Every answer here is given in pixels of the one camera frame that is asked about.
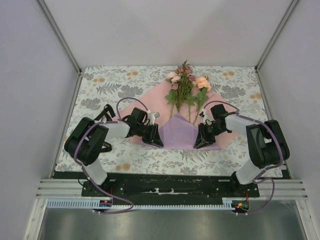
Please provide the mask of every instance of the robotic arm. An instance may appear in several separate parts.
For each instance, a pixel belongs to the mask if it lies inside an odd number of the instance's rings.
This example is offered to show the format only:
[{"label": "robotic arm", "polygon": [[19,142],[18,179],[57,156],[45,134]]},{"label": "robotic arm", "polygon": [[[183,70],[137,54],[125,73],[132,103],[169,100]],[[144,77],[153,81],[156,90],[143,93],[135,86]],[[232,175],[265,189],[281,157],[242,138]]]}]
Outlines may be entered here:
[{"label": "robotic arm", "polygon": [[66,140],[64,150],[71,157],[74,157],[80,140],[87,130],[103,116],[108,121],[98,125],[89,133],[77,154],[77,159],[82,163],[82,167],[98,185],[101,185],[107,178],[107,173],[103,170],[98,156],[100,153],[112,150],[111,145],[106,140],[140,136],[145,144],[156,147],[164,146],[160,139],[158,124],[155,124],[155,119],[160,116],[158,112],[151,113],[149,110],[145,112],[135,107],[130,115],[125,116],[120,121],[111,121],[115,113],[111,106],[106,105],[104,111],[94,120],[84,117]]},{"label": "robotic arm", "polygon": [[[203,109],[200,114],[203,123],[198,125],[198,135],[194,148],[200,149],[216,142],[215,136],[231,131],[236,131],[247,137],[250,159],[244,166],[232,175],[241,185],[250,184],[266,168],[276,165],[280,161],[279,151],[270,133],[264,126],[241,117],[236,112],[227,112],[223,104],[211,108],[212,116],[206,114]],[[278,141],[283,159],[289,158],[290,152],[285,137],[276,120],[264,122],[273,132]]]}]

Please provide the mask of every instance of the black mounting plate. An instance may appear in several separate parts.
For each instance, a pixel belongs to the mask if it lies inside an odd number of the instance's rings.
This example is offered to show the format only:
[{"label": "black mounting plate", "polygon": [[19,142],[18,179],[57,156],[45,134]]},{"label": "black mounting plate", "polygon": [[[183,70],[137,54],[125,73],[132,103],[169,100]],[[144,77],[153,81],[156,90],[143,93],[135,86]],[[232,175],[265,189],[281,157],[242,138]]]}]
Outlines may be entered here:
[{"label": "black mounting plate", "polygon": [[[257,185],[253,183],[240,185],[235,189],[230,176],[108,173],[101,187],[135,205],[220,205],[222,198],[245,198],[246,192],[250,198],[260,196]],[[172,191],[181,194],[158,194]],[[89,181],[84,182],[81,195],[105,197]],[[113,204],[126,203],[114,198]]]}]

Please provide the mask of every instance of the white wall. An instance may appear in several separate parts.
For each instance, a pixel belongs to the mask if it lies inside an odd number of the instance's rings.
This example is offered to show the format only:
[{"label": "white wall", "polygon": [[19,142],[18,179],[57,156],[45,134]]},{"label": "white wall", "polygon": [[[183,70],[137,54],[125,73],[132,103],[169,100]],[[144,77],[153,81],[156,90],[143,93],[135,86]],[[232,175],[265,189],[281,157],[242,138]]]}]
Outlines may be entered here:
[{"label": "white wall", "polygon": [[320,2],[300,1],[261,70],[271,110],[320,223]]},{"label": "white wall", "polygon": [[46,0],[81,65],[255,66],[290,0]]},{"label": "white wall", "polygon": [[0,7],[0,239],[22,239],[76,83],[34,0]]}]

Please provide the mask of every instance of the white flower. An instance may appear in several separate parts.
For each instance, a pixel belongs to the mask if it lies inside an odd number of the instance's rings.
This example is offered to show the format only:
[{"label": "white flower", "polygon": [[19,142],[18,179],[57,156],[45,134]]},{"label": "white flower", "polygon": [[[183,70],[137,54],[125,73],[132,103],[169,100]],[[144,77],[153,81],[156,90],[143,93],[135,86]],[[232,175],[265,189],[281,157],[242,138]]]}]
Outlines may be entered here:
[{"label": "white flower", "polygon": [[166,75],[166,79],[173,79],[174,77],[176,77],[178,74],[176,74],[174,71],[172,72],[169,72],[167,75]]},{"label": "white flower", "polygon": [[172,78],[171,82],[175,83],[175,82],[179,81],[180,79],[181,79],[180,76],[175,76],[174,78]]}]

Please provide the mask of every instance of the floral tablecloth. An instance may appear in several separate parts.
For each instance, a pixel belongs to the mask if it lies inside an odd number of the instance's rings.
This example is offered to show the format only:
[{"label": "floral tablecloth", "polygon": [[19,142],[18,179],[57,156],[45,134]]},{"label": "floral tablecloth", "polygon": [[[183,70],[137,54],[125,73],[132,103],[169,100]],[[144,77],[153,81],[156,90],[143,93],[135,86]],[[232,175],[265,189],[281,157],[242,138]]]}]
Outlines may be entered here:
[{"label": "floral tablecloth", "polygon": [[[176,66],[89,66],[86,68],[64,141],[83,117],[94,119],[105,104],[114,109],[124,97],[142,97],[165,80]],[[265,121],[266,112],[253,67],[193,66],[196,77],[208,76],[212,91],[237,106],[242,115]],[[131,100],[120,104],[120,110]],[[112,151],[99,159],[106,172],[139,174],[228,176],[249,159],[246,137],[238,135],[224,150],[164,150],[130,143],[127,138],[108,140]],[[56,171],[81,171],[64,149]],[[282,177],[279,169],[267,173]]]}]

